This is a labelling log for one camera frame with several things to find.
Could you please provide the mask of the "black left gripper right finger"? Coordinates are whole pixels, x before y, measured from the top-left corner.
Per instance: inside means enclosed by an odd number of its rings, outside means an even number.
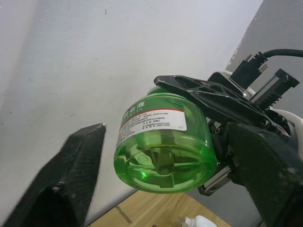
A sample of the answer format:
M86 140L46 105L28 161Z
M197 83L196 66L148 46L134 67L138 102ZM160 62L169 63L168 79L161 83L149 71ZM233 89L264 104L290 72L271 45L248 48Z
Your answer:
M303 162L278 135L229 123L238 176L268 227L303 225Z

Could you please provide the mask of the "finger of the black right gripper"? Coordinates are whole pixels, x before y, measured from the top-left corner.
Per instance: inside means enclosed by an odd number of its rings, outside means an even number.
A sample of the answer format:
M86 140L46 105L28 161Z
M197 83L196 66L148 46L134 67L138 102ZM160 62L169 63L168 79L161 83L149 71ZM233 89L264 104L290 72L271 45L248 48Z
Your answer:
M206 117L218 123L238 122L273 129L264 111L219 83L186 76L157 76L154 84L193 102Z

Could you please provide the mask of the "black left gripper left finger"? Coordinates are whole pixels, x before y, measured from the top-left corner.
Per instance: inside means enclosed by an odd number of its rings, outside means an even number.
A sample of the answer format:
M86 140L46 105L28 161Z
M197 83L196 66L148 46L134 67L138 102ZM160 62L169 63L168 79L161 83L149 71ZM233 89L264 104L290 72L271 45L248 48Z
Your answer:
M5 227L82 227L98 180L106 125L72 133L18 201Z

